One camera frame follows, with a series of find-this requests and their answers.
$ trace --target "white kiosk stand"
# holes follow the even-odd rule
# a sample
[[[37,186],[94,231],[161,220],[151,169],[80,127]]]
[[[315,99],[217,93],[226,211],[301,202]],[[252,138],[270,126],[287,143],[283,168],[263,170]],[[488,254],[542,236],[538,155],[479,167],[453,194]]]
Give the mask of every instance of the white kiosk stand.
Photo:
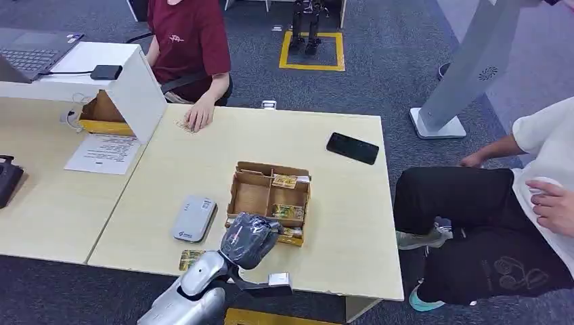
[[[456,115],[504,73],[521,8],[534,7],[540,2],[480,0],[447,74],[422,108],[410,110],[418,137],[466,136]]]
[[[113,81],[92,80],[89,74],[54,74],[31,84],[0,82],[0,97],[83,105],[83,98],[94,98],[99,90],[105,90],[139,142],[147,143],[167,103],[138,44],[80,42],[51,71],[89,71],[98,64],[119,65],[123,70]]]

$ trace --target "laptop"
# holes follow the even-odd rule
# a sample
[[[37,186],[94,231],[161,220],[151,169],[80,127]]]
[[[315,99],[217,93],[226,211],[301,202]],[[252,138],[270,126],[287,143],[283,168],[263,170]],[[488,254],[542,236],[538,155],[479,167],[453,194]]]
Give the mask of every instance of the laptop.
[[[84,34],[0,28],[0,81],[32,83],[70,51]]]

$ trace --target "hand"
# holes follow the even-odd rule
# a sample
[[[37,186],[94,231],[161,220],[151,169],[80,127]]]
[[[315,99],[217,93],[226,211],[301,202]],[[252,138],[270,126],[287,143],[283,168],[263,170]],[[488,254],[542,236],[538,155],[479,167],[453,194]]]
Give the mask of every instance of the hand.
[[[484,157],[482,157],[482,155],[480,155],[478,152],[475,152],[474,154],[471,154],[469,156],[464,157],[460,161],[460,166],[461,167],[481,168],[481,166],[483,165],[483,163],[485,161],[486,161],[486,159],[484,159]]]
[[[201,97],[185,114],[183,121],[193,132],[206,127],[213,120],[215,102],[208,98]]]
[[[532,195],[538,224],[557,234],[574,237],[574,192],[545,181],[527,181],[526,185],[544,191]]]

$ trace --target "cardboard tray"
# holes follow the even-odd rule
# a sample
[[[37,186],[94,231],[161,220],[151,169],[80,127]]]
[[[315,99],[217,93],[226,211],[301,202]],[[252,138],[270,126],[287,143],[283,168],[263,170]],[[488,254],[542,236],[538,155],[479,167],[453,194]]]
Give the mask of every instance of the cardboard tray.
[[[84,105],[79,123],[86,131],[92,133],[134,136],[104,90],[100,90],[91,102]]]
[[[274,175],[297,176],[294,188],[273,185]],[[289,228],[302,228],[303,236],[280,236],[280,242],[302,246],[305,234],[307,205],[311,198],[311,176],[304,169],[260,164],[256,162],[238,162],[231,184],[231,202],[227,206],[227,217],[235,218],[241,212],[256,213],[279,221]],[[303,219],[274,218],[274,204],[288,204],[303,207]]]

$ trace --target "person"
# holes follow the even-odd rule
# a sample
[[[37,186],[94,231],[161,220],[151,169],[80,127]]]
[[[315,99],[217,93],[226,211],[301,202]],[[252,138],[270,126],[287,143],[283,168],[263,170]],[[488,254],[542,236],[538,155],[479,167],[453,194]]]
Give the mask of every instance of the person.
[[[523,169],[473,168],[524,153],[535,159]],[[433,247],[411,306],[429,311],[573,288],[574,97],[518,119],[511,135],[461,165],[408,169],[397,182],[399,249]],[[460,235],[439,229],[437,216]]]
[[[159,83],[205,71],[206,77],[174,90],[195,103],[184,119],[199,131],[213,119],[215,105],[224,106],[231,59],[217,0],[150,0],[148,24],[154,34],[147,59]]]

